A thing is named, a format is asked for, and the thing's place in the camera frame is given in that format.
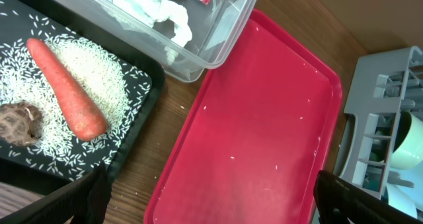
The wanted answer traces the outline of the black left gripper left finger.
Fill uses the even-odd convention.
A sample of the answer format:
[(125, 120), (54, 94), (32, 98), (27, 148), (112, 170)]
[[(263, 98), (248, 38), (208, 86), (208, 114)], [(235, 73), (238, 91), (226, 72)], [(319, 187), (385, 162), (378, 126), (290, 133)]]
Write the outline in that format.
[(111, 199), (104, 163), (38, 201), (1, 218), (1, 224), (102, 223)]

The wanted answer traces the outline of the brown mushroom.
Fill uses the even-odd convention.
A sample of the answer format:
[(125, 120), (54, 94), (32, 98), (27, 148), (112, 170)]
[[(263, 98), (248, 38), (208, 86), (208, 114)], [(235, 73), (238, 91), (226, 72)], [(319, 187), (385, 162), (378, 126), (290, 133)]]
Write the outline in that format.
[(1, 139), (18, 147), (34, 145), (42, 113), (37, 107), (19, 102), (1, 105)]

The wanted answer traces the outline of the green bowl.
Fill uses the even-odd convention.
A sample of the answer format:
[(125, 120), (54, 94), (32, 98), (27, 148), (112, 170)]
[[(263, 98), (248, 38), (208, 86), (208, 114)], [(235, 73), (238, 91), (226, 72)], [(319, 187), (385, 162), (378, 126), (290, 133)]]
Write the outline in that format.
[(394, 151), (393, 168), (412, 169), (422, 162), (422, 120), (410, 112), (401, 112)]

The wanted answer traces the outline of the light blue small bowl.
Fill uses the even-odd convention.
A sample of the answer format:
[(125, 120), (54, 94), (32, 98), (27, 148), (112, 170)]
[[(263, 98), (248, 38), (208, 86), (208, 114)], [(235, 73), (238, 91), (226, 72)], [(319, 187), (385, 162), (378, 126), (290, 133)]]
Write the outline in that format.
[(398, 174), (400, 184), (387, 183), (385, 197), (387, 203), (399, 211), (418, 219), (422, 213), (422, 163), (411, 169), (390, 168)]

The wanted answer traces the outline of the white rice grains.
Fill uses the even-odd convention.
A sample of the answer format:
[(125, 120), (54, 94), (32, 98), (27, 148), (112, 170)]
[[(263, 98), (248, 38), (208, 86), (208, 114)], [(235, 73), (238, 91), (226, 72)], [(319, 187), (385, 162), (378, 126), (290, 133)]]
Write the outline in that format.
[[(26, 41), (45, 41), (104, 114), (106, 133), (90, 141), (69, 129), (56, 96), (32, 60)], [(1, 103), (29, 102), (42, 113), (37, 142), (1, 145), (1, 157), (26, 168), (76, 180), (109, 165), (152, 87), (151, 77), (72, 29), (36, 12), (1, 11)]]

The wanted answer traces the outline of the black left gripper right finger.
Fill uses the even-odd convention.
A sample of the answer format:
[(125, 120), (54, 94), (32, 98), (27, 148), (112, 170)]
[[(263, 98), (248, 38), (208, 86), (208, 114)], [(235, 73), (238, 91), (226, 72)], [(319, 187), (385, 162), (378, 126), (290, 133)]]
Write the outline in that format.
[(313, 196), (321, 224), (422, 224), (325, 170), (318, 172)]

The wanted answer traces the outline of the orange carrot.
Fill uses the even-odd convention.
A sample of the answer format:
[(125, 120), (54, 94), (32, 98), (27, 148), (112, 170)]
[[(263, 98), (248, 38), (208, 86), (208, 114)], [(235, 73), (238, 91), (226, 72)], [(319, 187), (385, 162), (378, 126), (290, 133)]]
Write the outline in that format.
[(103, 113), (53, 51), (36, 38), (29, 38), (26, 47), (53, 89), (65, 121), (73, 134), (83, 141), (90, 141), (104, 134), (108, 123)]

